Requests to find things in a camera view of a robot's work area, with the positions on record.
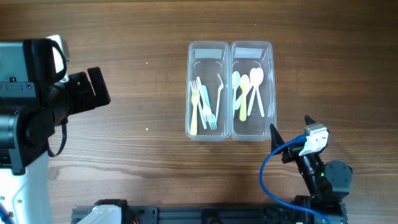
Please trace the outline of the yellow plastic spoon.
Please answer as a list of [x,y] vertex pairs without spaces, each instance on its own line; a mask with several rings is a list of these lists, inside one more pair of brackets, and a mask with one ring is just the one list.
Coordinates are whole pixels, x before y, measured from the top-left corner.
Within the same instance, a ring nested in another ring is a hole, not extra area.
[[245,121],[247,119],[246,96],[250,89],[250,81],[248,75],[244,74],[241,77],[240,88],[242,89],[242,99],[239,111],[239,120]]

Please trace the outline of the light blue plastic fork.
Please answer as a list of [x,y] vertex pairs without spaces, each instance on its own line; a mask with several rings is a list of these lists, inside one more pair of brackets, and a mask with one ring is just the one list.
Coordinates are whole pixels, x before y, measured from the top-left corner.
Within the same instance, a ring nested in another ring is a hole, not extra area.
[[203,90],[203,94],[205,97],[205,104],[206,104],[206,106],[204,107],[206,120],[210,125],[210,129],[215,130],[217,128],[217,125],[216,125],[216,121],[215,121],[215,115],[211,111],[211,107],[210,107],[211,104],[210,104],[210,98],[208,96],[207,87],[205,85],[202,85],[202,90]]

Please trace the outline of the white fork horizontal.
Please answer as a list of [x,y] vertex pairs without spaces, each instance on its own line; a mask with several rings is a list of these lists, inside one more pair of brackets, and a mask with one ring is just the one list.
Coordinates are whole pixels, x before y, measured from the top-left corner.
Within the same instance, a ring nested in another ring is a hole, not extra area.
[[202,101],[203,101],[204,116],[206,118],[206,121],[210,122],[211,121],[211,109],[208,106],[208,104],[206,103],[205,92],[203,90],[203,85],[201,83],[200,77],[197,77],[197,82],[198,82],[198,89],[200,91],[201,98],[202,98]]

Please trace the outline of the white curved thin fork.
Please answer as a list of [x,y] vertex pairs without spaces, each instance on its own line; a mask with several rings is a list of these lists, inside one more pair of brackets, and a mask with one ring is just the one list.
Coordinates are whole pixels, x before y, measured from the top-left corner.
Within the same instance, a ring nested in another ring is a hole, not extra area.
[[221,91],[224,88],[223,81],[221,79],[221,76],[219,73],[217,74],[219,80],[220,80],[220,85],[218,87],[218,95],[217,95],[217,104],[216,104],[216,121],[218,120],[218,115],[219,115],[219,110],[220,110],[220,96],[221,96]]

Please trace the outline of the yellow plastic fork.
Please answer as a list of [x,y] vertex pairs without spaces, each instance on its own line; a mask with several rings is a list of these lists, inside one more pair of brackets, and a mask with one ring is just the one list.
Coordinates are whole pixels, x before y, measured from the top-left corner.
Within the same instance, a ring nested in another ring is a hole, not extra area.
[[191,118],[191,123],[190,123],[190,134],[191,135],[197,135],[197,111],[198,111],[199,100],[200,100],[199,91],[193,90],[192,96],[191,96],[191,103],[193,106],[192,118]]

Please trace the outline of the white fork with narrow handle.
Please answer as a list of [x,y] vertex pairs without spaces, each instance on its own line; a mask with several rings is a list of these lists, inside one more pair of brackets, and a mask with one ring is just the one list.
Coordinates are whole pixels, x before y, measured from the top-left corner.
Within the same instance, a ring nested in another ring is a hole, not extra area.
[[[193,90],[198,90],[199,91],[198,82],[196,80],[190,81],[190,87],[191,87],[191,91],[193,91]],[[204,117],[204,114],[203,114],[203,108],[201,106],[200,100],[199,100],[199,103],[198,103],[198,111],[199,111],[200,119],[201,119],[201,122],[202,122],[202,125],[203,125],[203,129],[207,129],[205,117]]]

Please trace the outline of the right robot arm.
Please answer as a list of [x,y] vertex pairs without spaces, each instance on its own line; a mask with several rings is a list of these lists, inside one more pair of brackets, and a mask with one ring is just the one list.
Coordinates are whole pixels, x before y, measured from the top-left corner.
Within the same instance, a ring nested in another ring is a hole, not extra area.
[[287,223],[348,223],[343,199],[350,192],[352,168],[342,161],[324,163],[320,154],[328,147],[328,128],[305,116],[304,134],[285,142],[277,128],[271,124],[271,153],[280,154],[284,164],[295,162],[303,177],[309,196],[298,195],[287,203],[272,196],[265,188],[262,174],[259,180],[265,193],[283,205],[281,220]]

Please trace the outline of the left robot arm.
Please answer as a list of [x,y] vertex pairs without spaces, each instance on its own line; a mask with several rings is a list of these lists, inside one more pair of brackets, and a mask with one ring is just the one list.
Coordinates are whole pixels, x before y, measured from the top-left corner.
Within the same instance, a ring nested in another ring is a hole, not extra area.
[[1,43],[1,222],[52,223],[49,137],[68,117],[110,103],[100,68],[68,74],[52,39]]

